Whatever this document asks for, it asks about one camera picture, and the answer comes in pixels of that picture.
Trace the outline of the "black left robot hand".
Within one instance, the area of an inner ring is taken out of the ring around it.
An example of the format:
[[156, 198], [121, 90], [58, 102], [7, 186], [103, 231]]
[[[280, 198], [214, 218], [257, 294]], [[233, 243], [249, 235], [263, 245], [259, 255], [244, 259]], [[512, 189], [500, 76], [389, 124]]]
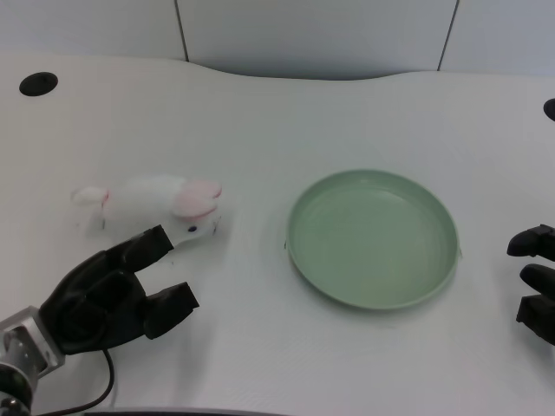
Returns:
[[136, 276], [171, 250], [157, 225], [71, 270], [39, 308], [60, 351], [81, 354], [142, 336], [152, 340], [183, 322], [199, 306], [187, 283], [149, 296]]

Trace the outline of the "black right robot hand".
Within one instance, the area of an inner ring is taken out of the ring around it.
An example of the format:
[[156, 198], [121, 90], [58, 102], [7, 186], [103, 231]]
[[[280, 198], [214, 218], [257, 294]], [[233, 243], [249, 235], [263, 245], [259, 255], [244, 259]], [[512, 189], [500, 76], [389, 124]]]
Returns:
[[[511, 257], [543, 257], [554, 261], [554, 228], [541, 224], [514, 236], [506, 253]], [[554, 345], [554, 268], [527, 264], [519, 273], [521, 280], [537, 292], [523, 296], [516, 321], [537, 337]]]

